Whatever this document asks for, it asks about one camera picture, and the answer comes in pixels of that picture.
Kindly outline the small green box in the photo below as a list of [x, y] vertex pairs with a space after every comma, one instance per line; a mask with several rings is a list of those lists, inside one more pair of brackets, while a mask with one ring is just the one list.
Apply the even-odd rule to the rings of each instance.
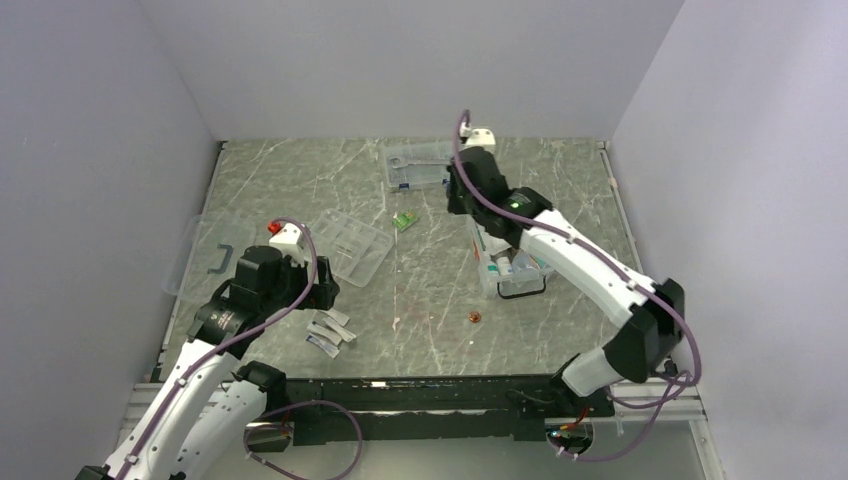
[[392, 216], [392, 224], [398, 232], [404, 232], [419, 220], [419, 216], [413, 211], [395, 213]]

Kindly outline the clear first aid box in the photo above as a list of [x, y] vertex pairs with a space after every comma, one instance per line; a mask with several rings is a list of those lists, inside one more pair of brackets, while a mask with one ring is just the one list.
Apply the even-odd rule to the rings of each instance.
[[469, 232], [484, 298], [504, 300], [542, 294], [554, 269], [541, 259], [489, 235], [468, 215]]

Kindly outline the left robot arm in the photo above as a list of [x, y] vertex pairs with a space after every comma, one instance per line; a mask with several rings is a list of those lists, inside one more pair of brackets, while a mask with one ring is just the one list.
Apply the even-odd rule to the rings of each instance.
[[235, 436], [287, 406], [287, 377], [240, 362], [265, 330], [293, 310], [329, 310], [339, 293], [312, 241], [247, 248], [234, 275], [198, 308], [177, 362], [141, 419], [80, 479], [197, 479]]

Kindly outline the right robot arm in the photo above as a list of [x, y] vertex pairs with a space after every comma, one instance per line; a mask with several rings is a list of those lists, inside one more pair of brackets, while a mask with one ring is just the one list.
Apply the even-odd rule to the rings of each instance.
[[490, 236], [552, 267], [616, 326], [605, 345], [576, 355], [557, 372], [551, 401], [574, 415], [590, 395], [621, 380], [643, 383], [683, 340], [684, 291], [633, 271], [573, 227], [529, 187], [511, 188], [492, 153], [458, 151], [448, 168], [448, 211], [470, 216]]

